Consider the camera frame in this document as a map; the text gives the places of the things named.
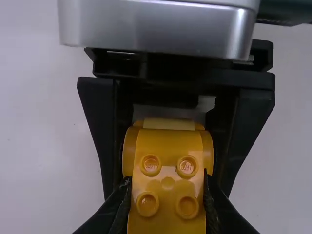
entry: black plastic frame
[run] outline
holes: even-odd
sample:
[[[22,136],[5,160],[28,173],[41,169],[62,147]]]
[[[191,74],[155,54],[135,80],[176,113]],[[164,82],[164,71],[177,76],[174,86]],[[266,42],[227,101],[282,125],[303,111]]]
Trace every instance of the black plastic frame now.
[[[235,177],[274,105],[273,44],[254,40],[252,65],[177,55],[85,49],[96,78],[78,92],[99,157],[104,195],[122,180],[121,151],[133,104],[194,108],[216,96],[206,114],[215,147],[214,177],[229,196]]]

